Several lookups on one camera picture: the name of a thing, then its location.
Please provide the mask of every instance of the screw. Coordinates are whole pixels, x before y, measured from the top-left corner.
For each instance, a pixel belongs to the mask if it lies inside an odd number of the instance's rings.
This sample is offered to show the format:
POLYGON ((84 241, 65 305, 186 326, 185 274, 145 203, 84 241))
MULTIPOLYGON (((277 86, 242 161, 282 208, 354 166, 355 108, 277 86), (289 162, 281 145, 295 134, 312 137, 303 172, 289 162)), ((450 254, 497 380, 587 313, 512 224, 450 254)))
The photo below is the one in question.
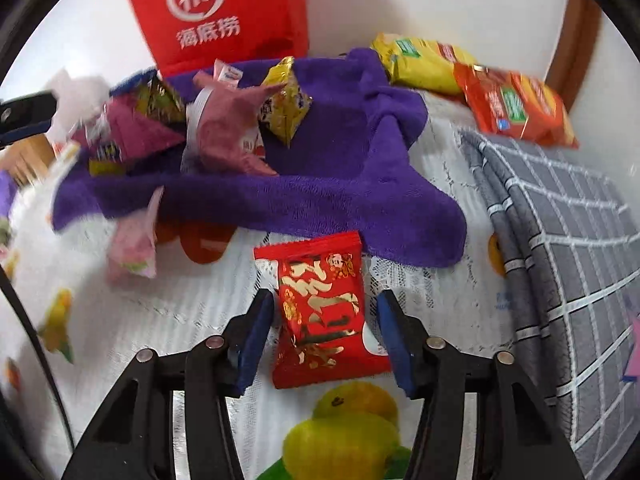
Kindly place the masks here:
POLYGON ((151 358, 154 356, 153 350, 149 348, 145 348, 136 354, 136 359, 141 363, 146 363, 147 361, 151 361, 151 358))
POLYGON ((216 348, 222 348, 222 345, 224 343, 225 338, 223 338, 221 335, 212 335, 209 339, 207 339, 205 345, 207 345, 207 348, 215 350, 216 348))
POLYGON ((498 352, 498 361, 503 365, 512 365, 516 361, 516 358, 511 352, 498 352))
POLYGON ((441 337, 427 338, 427 346, 429 348, 433 348, 434 350, 442 350, 446 345, 446 341, 444 341, 444 339, 441 337))

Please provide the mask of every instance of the purple fabric basket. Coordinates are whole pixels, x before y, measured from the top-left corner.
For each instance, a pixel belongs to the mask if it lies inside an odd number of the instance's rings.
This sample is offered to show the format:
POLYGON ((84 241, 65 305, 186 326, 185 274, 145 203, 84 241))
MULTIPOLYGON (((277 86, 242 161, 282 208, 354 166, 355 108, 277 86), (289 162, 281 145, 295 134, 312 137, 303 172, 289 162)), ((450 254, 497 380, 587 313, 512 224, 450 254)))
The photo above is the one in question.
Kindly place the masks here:
MULTIPOLYGON (((275 63, 237 64, 244 71, 241 86, 259 85, 275 63)), ((60 185, 54 228, 88 214, 118 218, 145 208, 154 189, 164 186, 161 218, 303 237, 358 230, 371 254, 425 267, 456 263, 466 237, 464 215, 409 165, 407 149, 427 119, 421 97, 389 86, 369 49, 345 59, 297 59, 294 70, 314 102, 290 149, 264 135, 266 160, 280 176, 182 175, 179 146, 145 159, 126 177, 92 178, 84 154, 60 185)), ((187 102, 198 93, 194 74, 169 79, 187 102)))

